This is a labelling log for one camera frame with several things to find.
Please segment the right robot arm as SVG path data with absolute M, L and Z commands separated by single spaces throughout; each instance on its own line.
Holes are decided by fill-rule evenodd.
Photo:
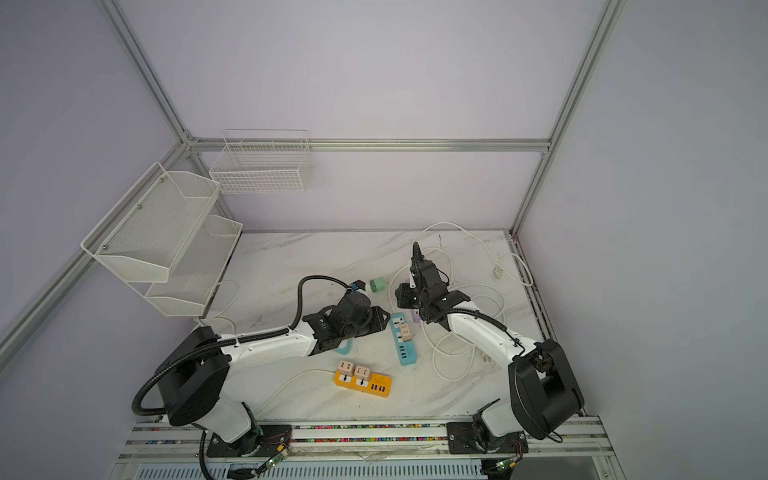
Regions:
M 524 432 L 536 440 L 563 441 L 557 429 L 585 404 L 562 346 L 535 341 L 484 313 L 471 297 L 453 290 L 441 270 L 412 244 L 410 280 L 395 292 L 401 309 L 412 309 L 470 343 L 507 372 L 509 398 L 494 400 L 475 414 L 481 435 L 491 439 Z

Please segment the teal triangular power strip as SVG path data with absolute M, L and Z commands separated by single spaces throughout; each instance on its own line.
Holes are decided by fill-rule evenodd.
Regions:
M 348 355 L 352 348 L 352 339 L 343 340 L 340 345 L 335 349 L 335 352 L 340 355 Z

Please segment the orange power strip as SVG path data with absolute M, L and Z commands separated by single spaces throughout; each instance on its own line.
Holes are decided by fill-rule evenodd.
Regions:
M 365 380 L 355 375 L 346 375 L 336 371 L 334 383 L 343 389 L 366 393 L 380 398 L 388 398 L 392 390 L 392 379 L 383 374 L 371 373 Z

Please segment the blue power strip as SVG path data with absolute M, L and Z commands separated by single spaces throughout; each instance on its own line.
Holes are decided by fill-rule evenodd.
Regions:
M 414 365 L 418 355 L 413 342 L 412 330 L 403 314 L 393 314 L 390 325 L 395 344 L 397 358 L 401 366 Z

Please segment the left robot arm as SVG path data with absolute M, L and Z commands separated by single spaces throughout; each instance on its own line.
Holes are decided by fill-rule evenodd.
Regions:
M 311 281 L 331 282 L 344 292 L 337 304 L 306 314 L 303 290 Z M 306 276 L 297 285 L 296 313 L 289 325 L 229 335 L 196 328 L 139 387 L 131 410 L 141 417 L 164 415 L 173 426 L 192 425 L 236 456 L 249 456 L 266 442 L 266 435 L 253 408 L 224 393 L 230 377 L 247 368 L 330 352 L 346 340 L 384 331 L 390 319 L 389 312 L 372 304 L 363 281 Z

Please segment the green plug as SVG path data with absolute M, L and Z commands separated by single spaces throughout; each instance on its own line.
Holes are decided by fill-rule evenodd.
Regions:
M 387 281 L 382 277 L 377 277 L 369 281 L 371 291 L 374 293 L 382 292 L 387 288 Z

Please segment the pink plug orange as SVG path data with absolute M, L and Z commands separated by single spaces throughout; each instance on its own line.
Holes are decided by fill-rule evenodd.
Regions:
M 347 360 L 342 360 L 338 364 L 337 372 L 340 375 L 353 376 L 354 375 L 354 369 L 355 369 L 355 365 L 352 362 L 347 361 Z
M 362 381 L 369 381 L 372 375 L 371 370 L 368 367 L 357 365 L 354 369 L 353 375 L 355 378 Z

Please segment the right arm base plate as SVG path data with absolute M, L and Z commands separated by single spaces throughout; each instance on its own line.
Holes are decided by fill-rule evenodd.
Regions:
M 450 454 L 513 454 L 529 452 L 523 432 L 494 436 L 486 427 L 476 422 L 449 422 L 446 424 Z

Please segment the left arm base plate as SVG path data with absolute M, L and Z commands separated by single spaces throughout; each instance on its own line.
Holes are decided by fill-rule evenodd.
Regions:
M 278 448 L 288 447 L 293 428 L 289 424 L 260 425 L 260 430 L 246 433 L 239 440 L 225 442 L 213 433 L 206 456 L 210 458 L 269 458 L 278 453 Z

